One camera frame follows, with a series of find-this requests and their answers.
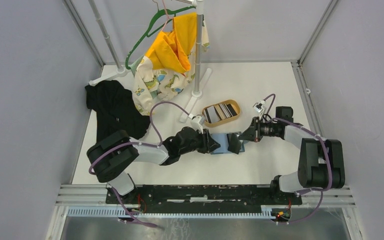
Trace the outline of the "blue card holder wallet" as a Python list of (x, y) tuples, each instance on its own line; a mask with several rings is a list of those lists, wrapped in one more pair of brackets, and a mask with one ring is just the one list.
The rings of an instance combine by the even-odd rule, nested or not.
[[(229, 152), (228, 151), (228, 140), (227, 140), (227, 134), (229, 133), (217, 133), (217, 134), (220, 134), (220, 139), (219, 139), (219, 142), (221, 144), (221, 147), (213, 152), (211, 152), (212, 155), (220, 155), (220, 154), (234, 154), (232, 152)], [(244, 145), (244, 141), (241, 140), (242, 142), (242, 149), (240, 151), (240, 153), (243, 153), (245, 152), (245, 145)]]

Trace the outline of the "dark credit card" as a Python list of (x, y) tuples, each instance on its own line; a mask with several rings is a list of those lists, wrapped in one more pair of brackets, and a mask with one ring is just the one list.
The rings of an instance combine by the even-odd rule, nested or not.
[(242, 149), (242, 142), (239, 139), (239, 132), (228, 133), (227, 135), (227, 150), (234, 154), (239, 154)]

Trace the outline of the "oval wooden card tray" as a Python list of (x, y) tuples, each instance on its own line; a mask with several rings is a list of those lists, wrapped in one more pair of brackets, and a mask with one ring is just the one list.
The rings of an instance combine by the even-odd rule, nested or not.
[[(216, 122), (216, 123), (209, 123), (209, 122), (207, 122), (205, 109), (207, 107), (213, 106), (213, 105), (216, 106), (217, 111), (222, 115), (222, 120), (219, 122)], [(239, 104), (233, 99), (224, 100), (222, 102), (215, 103), (215, 104), (212, 104), (209, 106), (206, 106), (202, 109), (202, 114), (205, 117), (204, 124), (210, 128), (218, 127), (220, 125), (232, 122), (232, 121), (238, 119), (239, 116), (241, 115), (241, 108), (240, 108)]]

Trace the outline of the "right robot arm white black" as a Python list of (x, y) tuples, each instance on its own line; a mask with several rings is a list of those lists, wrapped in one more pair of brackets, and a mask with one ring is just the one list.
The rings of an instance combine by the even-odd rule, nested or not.
[(299, 149), (297, 170), (278, 175), (269, 189), (269, 199), (282, 204), (289, 193), (306, 194), (310, 191), (341, 189), (345, 185), (345, 167), (342, 143), (324, 138), (303, 125), (294, 122), (290, 106), (278, 106), (275, 117), (264, 121), (253, 117), (249, 127), (239, 135), (239, 140), (258, 143), (263, 137), (277, 137)]

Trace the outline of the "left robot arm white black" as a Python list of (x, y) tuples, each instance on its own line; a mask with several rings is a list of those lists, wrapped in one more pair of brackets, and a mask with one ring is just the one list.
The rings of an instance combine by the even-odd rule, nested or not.
[(100, 183), (107, 183), (125, 204), (131, 204), (137, 198), (137, 190), (133, 179), (125, 171), (130, 164), (144, 162), (168, 166), (178, 162), (182, 155), (191, 152), (210, 154), (220, 146), (207, 129), (183, 127), (160, 145), (139, 141), (126, 131), (119, 130), (86, 152), (90, 162), (88, 172), (96, 176)]

